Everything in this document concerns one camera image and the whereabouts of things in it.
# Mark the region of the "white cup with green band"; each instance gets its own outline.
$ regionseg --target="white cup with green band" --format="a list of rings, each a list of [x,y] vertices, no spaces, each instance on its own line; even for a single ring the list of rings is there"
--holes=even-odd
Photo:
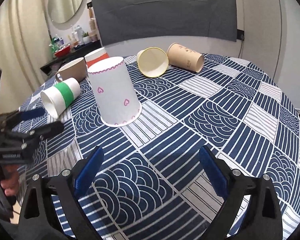
[[[80,93],[81,88],[77,80],[75,78],[69,78],[41,91],[40,96],[48,114],[54,119],[57,119]]]

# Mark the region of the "white curtain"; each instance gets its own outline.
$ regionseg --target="white curtain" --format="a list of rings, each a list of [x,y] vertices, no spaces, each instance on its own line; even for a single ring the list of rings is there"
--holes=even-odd
[[[5,0],[0,6],[0,114],[16,110],[44,82],[52,59],[42,0]]]

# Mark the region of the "orange and white paper cup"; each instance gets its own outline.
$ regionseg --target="orange and white paper cup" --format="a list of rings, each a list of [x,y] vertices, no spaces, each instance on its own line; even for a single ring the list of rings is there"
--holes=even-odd
[[[96,49],[84,56],[88,68],[91,67],[93,64],[97,63],[98,61],[106,58],[109,58],[109,55],[106,52],[105,48]]]

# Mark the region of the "mug handle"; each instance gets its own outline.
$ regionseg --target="mug handle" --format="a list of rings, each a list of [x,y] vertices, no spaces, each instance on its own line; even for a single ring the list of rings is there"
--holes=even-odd
[[[56,73],[56,80],[60,83],[60,82],[62,82],[62,80],[58,78],[58,74],[60,74],[59,71]]]

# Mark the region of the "human hand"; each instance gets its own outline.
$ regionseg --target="human hand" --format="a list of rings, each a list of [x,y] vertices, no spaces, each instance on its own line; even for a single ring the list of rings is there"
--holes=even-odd
[[[8,172],[10,172],[9,179],[4,179],[0,181],[1,187],[4,189],[4,193],[6,196],[14,196],[18,193],[19,190],[19,172],[17,171],[17,168],[19,165],[12,164],[12,165],[6,165],[3,167],[3,169],[6,169]]]

